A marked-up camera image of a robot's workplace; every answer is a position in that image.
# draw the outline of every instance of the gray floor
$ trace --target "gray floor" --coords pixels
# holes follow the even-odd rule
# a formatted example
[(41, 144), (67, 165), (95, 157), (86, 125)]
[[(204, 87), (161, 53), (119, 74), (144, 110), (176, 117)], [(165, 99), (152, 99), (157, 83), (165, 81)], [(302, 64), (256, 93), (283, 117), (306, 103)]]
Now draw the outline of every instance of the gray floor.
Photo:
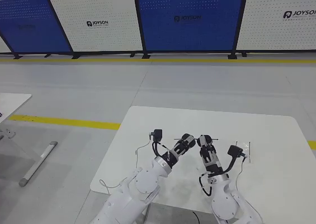
[[(0, 92), (33, 94), (17, 114), (115, 123), (132, 105), (287, 115), (307, 140), (316, 141), (316, 64), (10, 62), (0, 63)], [(42, 152), (50, 141), (59, 145), (20, 188), (33, 161), (7, 138), (0, 141), (0, 223), (74, 224), (93, 218), (107, 195), (89, 185), (115, 131), (6, 124), (21, 147)], [(216, 223), (210, 214), (197, 214), (201, 223)], [(197, 220), (191, 211), (154, 204), (148, 223)]]

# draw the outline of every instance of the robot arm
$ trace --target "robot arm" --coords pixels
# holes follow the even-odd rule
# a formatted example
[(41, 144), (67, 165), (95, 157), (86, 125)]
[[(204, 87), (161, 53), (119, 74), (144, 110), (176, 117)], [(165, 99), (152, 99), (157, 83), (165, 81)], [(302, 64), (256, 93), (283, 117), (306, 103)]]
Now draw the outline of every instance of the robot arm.
[(258, 213), (247, 203), (241, 193), (237, 190), (231, 190), (231, 182), (227, 172), (233, 167), (236, 158), (246, 155), (243, 150), (237, 146), (230, 146), (228, 154), (232, 156), (231, 163), (226, 170), (223, 170), (219, 158), (216, 154), (213, 140), (210, 136), (200, 136), (197, 140), (200, 146), (200, 156), (207, 171), (207, 181), (211, 184), (210, 192), (207, 193), (199, 179), (200, 185), (207, 196), (212, 196), (211, 209), (219, 224), (227, 224), (233, 218), (237, 218), (234, 224), (261, 224)]
[(147, 170), (139, 167), (126, 178), (90, 224), (133, 223), (158, 195), (160, 191), (158, 178), (168, 177), (178, 158), (195, 145), (194, 137), (184, 134), (169, 152), (160, 156), (156, 147), (161, 135), (161, 130), (155, 130), (153, 133), (153, 149), (157, 157), (152, 161), (152, 167)]

